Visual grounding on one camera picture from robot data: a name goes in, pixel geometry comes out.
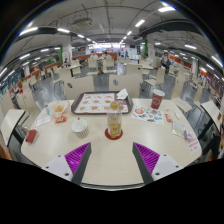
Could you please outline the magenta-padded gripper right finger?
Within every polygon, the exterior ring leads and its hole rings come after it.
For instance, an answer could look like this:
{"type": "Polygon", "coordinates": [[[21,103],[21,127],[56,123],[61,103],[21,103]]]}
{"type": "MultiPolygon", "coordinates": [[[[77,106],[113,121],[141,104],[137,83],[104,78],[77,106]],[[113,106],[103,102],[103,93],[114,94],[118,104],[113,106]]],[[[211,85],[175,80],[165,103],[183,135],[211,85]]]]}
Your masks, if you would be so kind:
{"type": "Polygon", "coordinates": [[[182,169],[168,154],[158,154],[139,143],[133,143],[132,152],[145,185],[182,169]]]}

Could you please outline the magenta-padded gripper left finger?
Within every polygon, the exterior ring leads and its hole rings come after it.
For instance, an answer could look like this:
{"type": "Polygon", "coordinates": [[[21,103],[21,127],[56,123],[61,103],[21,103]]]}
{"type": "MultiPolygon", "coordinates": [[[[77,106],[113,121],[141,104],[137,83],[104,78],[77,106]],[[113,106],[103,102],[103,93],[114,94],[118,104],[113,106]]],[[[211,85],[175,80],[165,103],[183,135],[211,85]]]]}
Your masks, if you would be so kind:
{"type": "Polygon", "coordinates": [[[66,155],[55,156],[42,169],[80,185],[90,154],[91,143],[86,143],[66,155]]]}

